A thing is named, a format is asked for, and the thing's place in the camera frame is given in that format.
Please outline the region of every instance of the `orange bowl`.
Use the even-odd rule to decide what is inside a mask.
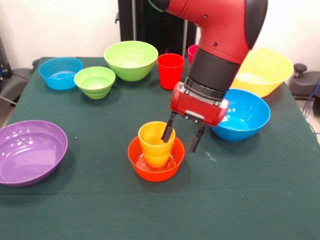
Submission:
[[[166,165],[161,168],[153,168],[145,161],[139,137],[137,136],[128,147],[128,157],[134,171],[141,178],[150,182],[163,182],[177,173],[185,157],[185,148],[183,143],[176,137]]]

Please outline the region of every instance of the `bowl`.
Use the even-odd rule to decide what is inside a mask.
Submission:
[[[39,67],[39,74],[49,88],[68,90],[76,86],[74,77],[83,68],[82,62],[74,57],[55,57]]]
[[[139,137],[137,136],[128,147],[128,157],[138,176],[149,182],[163,182],[177,173],[185,157],[185,148],[183,143],[175,137],[171,155],[166,165],[160,168],[153,168],[145,161]]]
[[[270,108],[259,96],[241,89],[230,89],[225,95],[228,110],[212,131],[229,142],[250,138],[259,132],[270,119]]]
[[[115,73],[102,66],[85,68],[74,77],[77,87],[91,99],[104,98],[110,92],[115,80]]]
[[[251,50],[243,61],[231,88],[264,98],[290,79],[293,73],[294,65],[286,56],[258,47]]]
[[[40,182],[58,166],[67,147],[64,131],[48,121],[20,121],[0,129],[0,185]]]
[[[158,55],[158,50],[149,43],[122,41],[108,47],[104,59],[119,78],[135,82],[150,73]]]

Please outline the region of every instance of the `plastic cup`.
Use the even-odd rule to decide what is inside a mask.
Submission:
[[[167,143],[161,140],[166,125],[165,122],[152,121],[143,125],[138,132],[144,159],[152,168],[162,168],[166,165],[175,142],[174,129]]]
[[[162,88],[173,90],[181,80],[185,59],[174,53],[166,53],[157,59],[159,80]]]
[[[188,59],[189,59],[189,66],[191,66],[192,61],[194,60],[194,57],[196,55],[198,49],[198,45],[192,45],[188,48]]]

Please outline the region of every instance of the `red cup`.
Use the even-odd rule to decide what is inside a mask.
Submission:
[[[196,55],[198,49],[198,45],[192,45],[188,48],[188,59],[189,59],[189,66],[191,66],[192,61]]]
[[[181,80],[185,59],[174,53],[166,53],[158,57],[159,80],[162,88],[173,90]]]

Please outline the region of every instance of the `table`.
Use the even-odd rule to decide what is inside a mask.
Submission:
[[[271,119],[257,135],[232,143],[207,129],[175,177],[147,182],[127,148],[144,123],[168,120],[170,97],[156,66],[142,81],[117,79],[100,100],[51,90],[36,69],[9,123],[53,122],[68,150],[44,181],[0,186],[1,239],[320,239],[320,147],[285,84],[265,98]],[[174,128],[186,147],[198,125],[177,117]]]

